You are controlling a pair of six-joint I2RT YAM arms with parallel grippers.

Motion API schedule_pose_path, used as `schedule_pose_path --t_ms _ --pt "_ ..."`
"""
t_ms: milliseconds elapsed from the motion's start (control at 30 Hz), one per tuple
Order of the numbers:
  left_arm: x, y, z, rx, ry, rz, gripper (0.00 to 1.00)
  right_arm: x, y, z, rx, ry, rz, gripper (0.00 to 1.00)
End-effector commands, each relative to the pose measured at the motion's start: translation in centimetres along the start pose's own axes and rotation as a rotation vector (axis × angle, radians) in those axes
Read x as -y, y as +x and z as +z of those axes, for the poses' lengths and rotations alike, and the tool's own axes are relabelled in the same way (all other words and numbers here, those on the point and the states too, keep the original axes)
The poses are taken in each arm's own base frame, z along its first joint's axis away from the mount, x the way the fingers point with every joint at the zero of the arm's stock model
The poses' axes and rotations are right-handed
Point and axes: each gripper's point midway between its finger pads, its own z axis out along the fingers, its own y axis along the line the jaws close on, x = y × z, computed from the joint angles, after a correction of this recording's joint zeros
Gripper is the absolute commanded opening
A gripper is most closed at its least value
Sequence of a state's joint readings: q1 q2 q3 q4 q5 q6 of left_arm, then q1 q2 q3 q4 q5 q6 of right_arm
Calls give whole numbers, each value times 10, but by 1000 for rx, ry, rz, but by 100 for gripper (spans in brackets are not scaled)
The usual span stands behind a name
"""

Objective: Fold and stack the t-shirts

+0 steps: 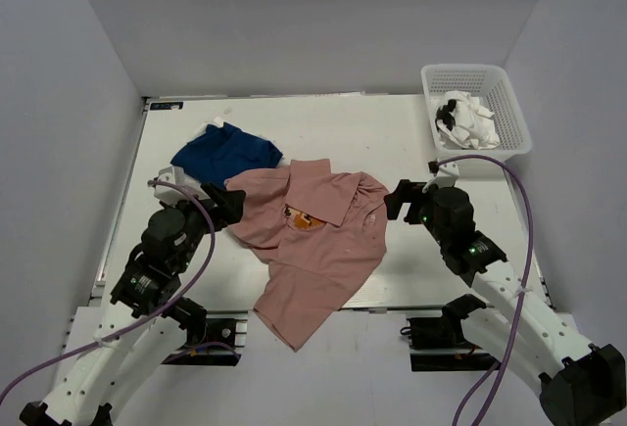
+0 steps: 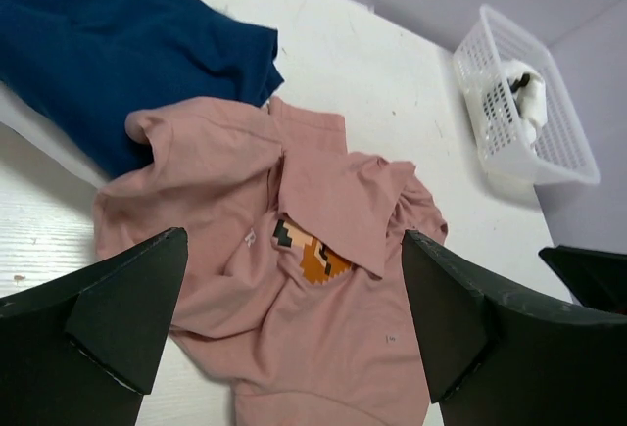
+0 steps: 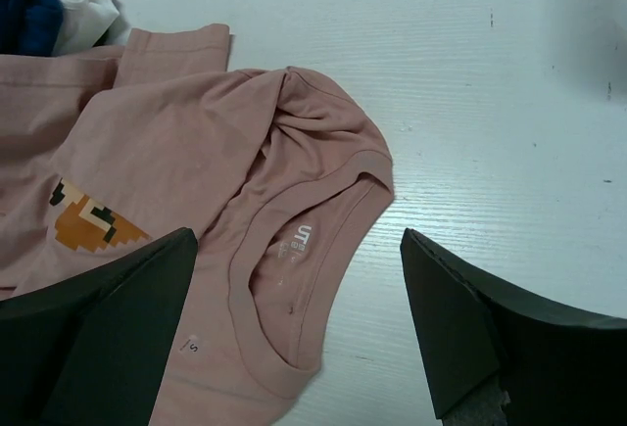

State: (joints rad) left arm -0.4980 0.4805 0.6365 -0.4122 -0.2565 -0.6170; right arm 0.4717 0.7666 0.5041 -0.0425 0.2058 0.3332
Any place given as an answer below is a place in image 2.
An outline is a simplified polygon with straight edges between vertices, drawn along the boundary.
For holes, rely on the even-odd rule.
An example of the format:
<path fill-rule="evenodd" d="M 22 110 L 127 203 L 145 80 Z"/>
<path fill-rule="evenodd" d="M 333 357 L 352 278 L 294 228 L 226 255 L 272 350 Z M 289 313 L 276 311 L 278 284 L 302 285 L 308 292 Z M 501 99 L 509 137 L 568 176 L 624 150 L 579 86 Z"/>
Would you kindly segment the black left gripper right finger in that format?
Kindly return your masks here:
<path fill-rule="evenodd" d="M 626 314 L 529 289 L 405 234 L 402 265 L 432 402 L 447 425 L 622 425 Z"/>

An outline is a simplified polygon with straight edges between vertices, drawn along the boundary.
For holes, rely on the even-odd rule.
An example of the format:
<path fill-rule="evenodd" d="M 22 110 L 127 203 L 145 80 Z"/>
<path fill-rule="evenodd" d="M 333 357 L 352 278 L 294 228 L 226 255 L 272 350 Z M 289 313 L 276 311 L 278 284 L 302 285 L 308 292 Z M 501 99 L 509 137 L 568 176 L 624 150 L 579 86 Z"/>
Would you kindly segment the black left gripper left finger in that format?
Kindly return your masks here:
<path fill-rule="evenodd" d="M 182 228 L 1 300 L 4 425 L 133 425 L 188 258 Z"/>

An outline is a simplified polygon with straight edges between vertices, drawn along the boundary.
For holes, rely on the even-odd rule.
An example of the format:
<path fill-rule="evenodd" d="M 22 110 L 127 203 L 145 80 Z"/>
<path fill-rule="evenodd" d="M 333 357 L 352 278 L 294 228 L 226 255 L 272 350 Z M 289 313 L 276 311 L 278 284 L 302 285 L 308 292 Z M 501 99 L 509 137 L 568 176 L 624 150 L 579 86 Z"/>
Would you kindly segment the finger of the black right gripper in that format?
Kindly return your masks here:
<path fill-rule="evenodd" d="M 626 255 L 559 245 L 540 259 L 586 308 L 626 314 Z"/>

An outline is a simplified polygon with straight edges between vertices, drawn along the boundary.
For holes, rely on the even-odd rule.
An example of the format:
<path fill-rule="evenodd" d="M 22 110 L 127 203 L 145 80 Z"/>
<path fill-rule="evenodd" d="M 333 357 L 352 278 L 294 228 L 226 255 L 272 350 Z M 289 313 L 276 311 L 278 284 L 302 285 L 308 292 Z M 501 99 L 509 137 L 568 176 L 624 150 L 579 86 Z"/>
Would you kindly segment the pink t-shirt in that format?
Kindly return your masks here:
<path fill-rule="evenodd" d="M 278 98 L 194 98 L 125 129 L 154 160 L 99 191 L 97 256 L 185 229 L 170 334 L 230 382 L 238 424 L 424 421 L 402 240 L 448 226 L 412 163 L 349 152 L 343 117 Z"/>

